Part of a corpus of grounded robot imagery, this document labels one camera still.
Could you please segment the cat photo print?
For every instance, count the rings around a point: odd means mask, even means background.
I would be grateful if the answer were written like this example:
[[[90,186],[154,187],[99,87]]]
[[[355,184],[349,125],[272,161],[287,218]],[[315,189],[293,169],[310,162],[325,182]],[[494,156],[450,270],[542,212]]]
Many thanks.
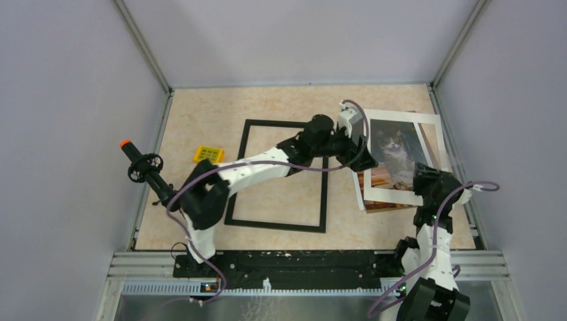
[[[372,119],[368,148],[378,164],[353,174],[358,208],[370,213],[414,207],[415,164],[432,163],[419,123]]]

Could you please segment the black picture frame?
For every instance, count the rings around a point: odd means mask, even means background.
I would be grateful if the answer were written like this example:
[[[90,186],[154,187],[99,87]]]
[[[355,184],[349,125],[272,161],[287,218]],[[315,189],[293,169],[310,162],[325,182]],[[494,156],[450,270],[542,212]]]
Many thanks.
[[[237,192],[254,186],[269,179],[288,177],[300,171],[312,171],[309,166],[312,159],[302,152],[299,142],[302,140],[299,134],[289,138],[277,146],[257,156],[245,158],[249,130],[252,126],[299,128],[302,133],[307,134],[308,144],[319,145],[330,139],[333,122],[324,115],[317,115],[309,122],[291,122],[279,120],[254,120],[247,119],[243,129],[241,144],[239,148],[239,160],[231,164],[219,165],[219,175],[223,179],[230,180],[230,193],[225,214],[225,224],[240,227],[254,227],[262,229],[277,229],[283,231],[299,231],[308,233],[325,233],[327,219],[328,198],[328,165],[329,159],[322,158],[322,168],[317,171],[322,174],[320,217],[319,225],[297,225],[288,223],[270,223],[250,220],[239,220],[233,217]]]

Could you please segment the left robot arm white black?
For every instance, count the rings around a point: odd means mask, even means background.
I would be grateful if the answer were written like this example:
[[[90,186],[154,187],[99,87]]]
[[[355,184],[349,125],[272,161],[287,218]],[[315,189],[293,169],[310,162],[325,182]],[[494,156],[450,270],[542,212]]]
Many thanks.
[[[339,113],[336,122],[317,114],[295,136],[256,156],[216,165],[201,161],[166,206],[185,215],[189,268],[202,277],[213,271],[215,226],[228,200],[241,190],[301,171],[316,172],[316,158],[334,157],[341,169],[354,172],[376,166],[367,146],[369,130],[368,118],[353,110]]]

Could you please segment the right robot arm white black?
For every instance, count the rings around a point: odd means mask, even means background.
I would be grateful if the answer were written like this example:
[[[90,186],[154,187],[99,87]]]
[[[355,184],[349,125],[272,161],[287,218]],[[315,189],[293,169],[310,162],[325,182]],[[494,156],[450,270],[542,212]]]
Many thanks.
[[[465,320],[470,299],[456,284],[451,264],[454,205],[471,191],[452,173],[416,163],[413,193],[423,200],[413,218],[415,237],[400,240],[392,257],[394,271],[407,276],[397,320]]]

